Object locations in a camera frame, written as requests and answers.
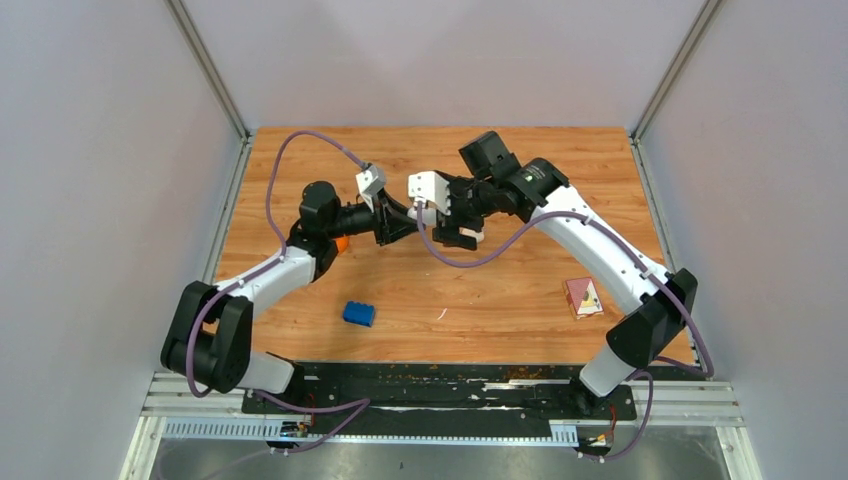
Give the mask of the aluminium rail frame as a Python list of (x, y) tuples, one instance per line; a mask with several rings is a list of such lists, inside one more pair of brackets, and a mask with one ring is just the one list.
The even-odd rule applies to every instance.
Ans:
[[(733, 479), (758, 479), (761, 474), (738, 402), (727, 382), (632, 381), (628, 405), (657, 427), (707, 427), (715, 430), (720, 461)], [(248, 414), (241, 410), (244, 394), (235, 390), (209, 400), (192, 397), (173, 374), (157, 373), (121, 469), (122, 479), (145, 479), (154, 470), (156, 452), (165, 439), (281, 440), (287, 422), (304, 421), (295, 414)], [(539, 435), (412, 435), (399, 433), (333, 436), (336, 443), (413, 446), (485, 446), (565, 448), (590, 420), (553, 419)]]

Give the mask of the red card box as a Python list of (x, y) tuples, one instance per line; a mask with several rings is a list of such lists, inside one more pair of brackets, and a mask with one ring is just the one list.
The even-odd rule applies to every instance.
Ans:
[(604, 312), (595, 282), (591, 277), (565, 280), (563, 288), (570, 311), (575, 319), (580, 320)]

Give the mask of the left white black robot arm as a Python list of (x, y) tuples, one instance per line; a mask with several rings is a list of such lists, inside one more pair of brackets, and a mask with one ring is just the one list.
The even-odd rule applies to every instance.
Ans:
[(384, 189), (343, 204), (332, 184), (307, 185), (299, 218), (277, 252), (232, 279), (186, 286), (162, 347), (162, 365), (184, 375), (197, 397), (235, 388), (263, 390), (279, 411), (298, 411), (306, 386), (295, 379), (291, 361), (253, 350), (255, 318), (321, 278), (340, 252), (338, 239), (372, 233), (384, 246), (412, 234), (416, 223), (408, 211)]

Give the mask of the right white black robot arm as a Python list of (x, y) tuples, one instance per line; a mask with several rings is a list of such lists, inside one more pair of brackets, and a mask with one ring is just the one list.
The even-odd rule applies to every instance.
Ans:
[(576, 259), (624, 314), (570, 392), (577, 413), (598, 416), (620, 383), (660, 360), (667, 345), (690, 327), (696, 278), (686, 269), (671, 272), (641, 253), (595, 213), (550, 161), (520, 163), (496, 132), (480, 135), (459, 153), (467, 177), (424, 171), (408, 178), (417, 222), (424, 222), (426, 207), (435, 209), (435, 222), (424, 237), (427, 248), (440, 243), (473, 250), (485, 219), (503, 213), (518, 217), (523, 232), (539, 229)]

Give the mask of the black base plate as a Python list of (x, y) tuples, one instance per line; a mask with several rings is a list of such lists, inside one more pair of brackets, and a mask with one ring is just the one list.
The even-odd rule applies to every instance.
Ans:
[(360, 399), (369, 402), (343, 435), (396, 437), (543, 437), (552, 420), (632, 421), (631, 388), (605, 400), (575, 391), (577, 365), (301, 362), (292, 384), (265, 399), (243, 398), (242, 410), (280, 415), (284, 401), (316, 409), (311, 432), (326, 434)]

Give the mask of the white oval pill case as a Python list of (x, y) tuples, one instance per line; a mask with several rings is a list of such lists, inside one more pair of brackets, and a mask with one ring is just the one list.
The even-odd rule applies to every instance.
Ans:
[[(423, 209), (422, 213), (421, 213), (422, 224), (426, 228), (430, 228), (430, 227), (435, 226), (437, 224), (437, 215), (438, 215), (438, 211), (436, 209), (430, 208), (430, 207), (425, 207)], [(410, 218), (412, 218), (413, 220), (418, 219), (418, 212), (417, 212), (417, 208), (415, 206), (410, 208), (410, 210), (408, 212), (408, 216)]]

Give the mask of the white earbud charging case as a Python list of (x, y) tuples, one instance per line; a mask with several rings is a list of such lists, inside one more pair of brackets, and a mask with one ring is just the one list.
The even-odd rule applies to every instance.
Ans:
[(485, 234), (483, 232), (477, 232), (471, 229), (462, 228), (461, 233), (465, 236), (474, 238), (476, 242), (482, 242), (485, 239)]

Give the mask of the blue toy brick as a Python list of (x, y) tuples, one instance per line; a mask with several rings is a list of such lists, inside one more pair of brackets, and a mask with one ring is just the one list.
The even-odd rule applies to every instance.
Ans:
[(376, 317), (376, 308), (373, 305), (348, 301), (342, 311), (342, 319), (350, 324), (363, 327), (372, 327)]

